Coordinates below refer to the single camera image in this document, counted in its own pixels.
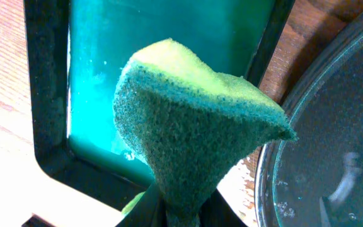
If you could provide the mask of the green scouring sponge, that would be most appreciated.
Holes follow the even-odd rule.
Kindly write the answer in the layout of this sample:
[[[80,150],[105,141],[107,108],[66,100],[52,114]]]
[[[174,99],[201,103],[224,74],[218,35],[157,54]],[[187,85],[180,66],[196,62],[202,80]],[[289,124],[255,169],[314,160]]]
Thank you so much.
[[[113,121],[153,172],[169,226],[199,226],[200,208],[239,160],[270,141],[297,139],[279,104],[170,38],[127,61]]]

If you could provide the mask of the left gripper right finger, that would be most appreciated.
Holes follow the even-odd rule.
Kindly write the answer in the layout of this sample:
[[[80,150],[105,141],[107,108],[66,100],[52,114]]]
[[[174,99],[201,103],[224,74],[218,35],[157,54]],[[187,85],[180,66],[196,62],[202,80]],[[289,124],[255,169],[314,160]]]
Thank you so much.
[[[200,209],[201,227],[247,227],[216,189]]]

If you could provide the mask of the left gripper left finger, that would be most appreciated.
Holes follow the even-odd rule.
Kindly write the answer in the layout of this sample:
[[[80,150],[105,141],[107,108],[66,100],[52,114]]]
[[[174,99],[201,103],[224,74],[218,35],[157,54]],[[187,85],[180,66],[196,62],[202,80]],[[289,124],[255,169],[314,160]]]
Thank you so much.
[[[159,187],[153,183],[122,210],[116,227],[166,227],[166,209]]]

